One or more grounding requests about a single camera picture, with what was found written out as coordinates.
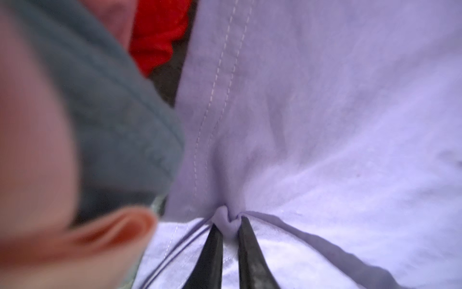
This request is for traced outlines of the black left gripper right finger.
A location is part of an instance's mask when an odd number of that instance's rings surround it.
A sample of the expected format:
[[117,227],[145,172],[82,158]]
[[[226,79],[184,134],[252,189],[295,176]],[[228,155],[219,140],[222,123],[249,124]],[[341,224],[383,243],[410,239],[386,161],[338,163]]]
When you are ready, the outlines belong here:
[[247,217],[241,218],[238,241],[240,289],[280,289]]

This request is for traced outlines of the purple t-shirt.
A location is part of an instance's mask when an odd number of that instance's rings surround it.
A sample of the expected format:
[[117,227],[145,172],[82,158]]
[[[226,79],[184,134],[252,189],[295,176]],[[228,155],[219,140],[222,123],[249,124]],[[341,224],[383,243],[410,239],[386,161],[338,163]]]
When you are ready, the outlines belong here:
[[460,1],[200,1],[185,155],[136,289],[179,289],[247,217],[283,289],[462,286]]

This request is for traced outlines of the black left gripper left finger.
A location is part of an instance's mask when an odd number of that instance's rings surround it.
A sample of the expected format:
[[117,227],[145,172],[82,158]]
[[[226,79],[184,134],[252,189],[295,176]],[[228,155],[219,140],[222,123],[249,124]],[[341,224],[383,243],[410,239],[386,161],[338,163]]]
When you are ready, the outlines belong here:
[[213,225],[197,263],[183,289],[221,289],[223,276],[223,235]]

